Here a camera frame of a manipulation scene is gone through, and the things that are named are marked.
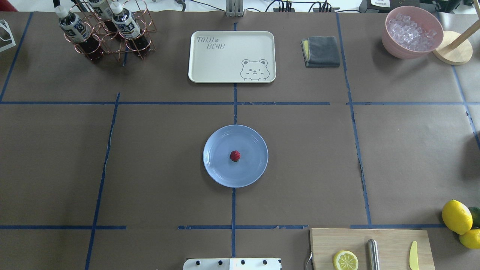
wooden paper towel holder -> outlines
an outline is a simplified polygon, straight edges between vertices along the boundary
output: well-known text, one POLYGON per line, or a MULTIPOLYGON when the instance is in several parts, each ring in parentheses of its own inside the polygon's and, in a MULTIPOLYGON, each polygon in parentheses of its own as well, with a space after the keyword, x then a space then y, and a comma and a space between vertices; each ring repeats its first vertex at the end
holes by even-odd
POLYGON ((474 0, 475 11, 479 19, 462 34, 454 31, 444 31, 444 39, 433 54, 441 61, 450 65, 463 65, 470 61, 473 47, 469 38, 480 29, 480 7, 478 0, 474 0))

lime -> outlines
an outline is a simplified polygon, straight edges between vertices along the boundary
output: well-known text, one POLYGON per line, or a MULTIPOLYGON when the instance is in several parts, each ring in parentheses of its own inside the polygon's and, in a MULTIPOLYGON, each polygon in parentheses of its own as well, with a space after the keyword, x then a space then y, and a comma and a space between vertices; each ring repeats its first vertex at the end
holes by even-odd
POLYGON ((359 260, 352 252, 340 250, 333 257, 333 265, 336 270, 357 270, 359 260))
POLYGON ((473 229, 461 235, 460 243, 468 248, 480 248, 480 229, 473 229))
POLYGON ((472 214, 473 227, 480 228, 480 208, 478 207, 469 207, 470 213, 472 214))
POLYGON ((450 200, 444 205, 442 219, 445 225, 459 235, 472 228, 473 219, 470 210, 461 202, 450 200))

white floor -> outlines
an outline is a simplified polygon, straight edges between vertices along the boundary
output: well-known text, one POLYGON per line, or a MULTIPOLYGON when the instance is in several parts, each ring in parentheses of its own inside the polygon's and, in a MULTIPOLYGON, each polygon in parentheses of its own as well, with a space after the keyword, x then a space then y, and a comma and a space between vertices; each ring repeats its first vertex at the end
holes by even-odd
MULTIPOLYGON (((140 4, 140 8, 143 9, 144 3, 147 4, 148 9, 151 11, 161 11, 161 10, 181 10, 181 6, 178 5, 174 0, 119 0, 119 2, 126 4, 126 8, 130 10, 138 10, 137 2, 140 4)), ((225 9, 226 0, 198 0, 199 2, 207 3, 212 6, 225 9)), ((297 0, 303 2, 312 3, 315 2, 314 0, 297 0)), ((53 0, 9 0, 9 2, 18 10, 18 11, 44 11, 44 12, 52 12, 53 11, 53 0)), ((186 0, 186 10, 185 11, 213 11, 214 8, 192 2, 190 0, 186 0)), ((246 8, 256 8, 261 11, 265 11, 267 6, 270 4, 271 0, 244 0, 243 7, 246 8)), ((60 3, 65 6, 73 6, 71 0, 60 0, 60 3)), ((358 9, 361 3, 361 0, 329 0, 333 7, 338 7, 340 10, 346 9, 358 9)), ((311 7, 311 3, 293 3, 292 7, 295 8, 296 12, 307 12, 311 7)), ((272 12, 273 7, 278 7, 278 3, 274 3, 268 11, 272 12)), ((471 6, 466 6, 461 4, 454 13, 475 13, 475 8, 471 6)))

yellow knife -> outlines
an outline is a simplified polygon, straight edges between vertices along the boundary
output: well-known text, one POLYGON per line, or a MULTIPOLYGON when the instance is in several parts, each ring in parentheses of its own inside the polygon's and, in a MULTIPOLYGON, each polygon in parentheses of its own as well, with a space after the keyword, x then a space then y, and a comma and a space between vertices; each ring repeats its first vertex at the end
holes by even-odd
POLYGON ((419 270, 419 258, 417 253, 417 241, 412 242, 412 247, 410 248, 410 259, 408 260, 410 268, 412 270, 419 270))

pink bowl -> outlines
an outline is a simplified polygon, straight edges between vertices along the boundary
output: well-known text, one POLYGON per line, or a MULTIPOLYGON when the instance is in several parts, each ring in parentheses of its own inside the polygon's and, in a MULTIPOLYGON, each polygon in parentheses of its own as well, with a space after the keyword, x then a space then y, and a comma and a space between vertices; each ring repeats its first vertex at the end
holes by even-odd
POLYGON ((400 59, 413 59, 420 56, 426 55, 440 46, 444 38, 444 29, 440 22, 433 16, 430 12, 423 10, 421 8, 412 7, 412 6, 403 6, 393 9, 385 19, 384 30, 382 33, 382 43, 385 46, 385 49, 400 59), (420 25, 425 31, 435 30, 437 34, 435 35, 434 44, 432 48, 428 51, 414 51, 402 47, 400 44, 396 43, 393 38, 390 36, 387 30, 388 21, 394 19, 395 16, 401 13, 403 15, 408 15, 411 17, 412 21, 415 21, 420 25))

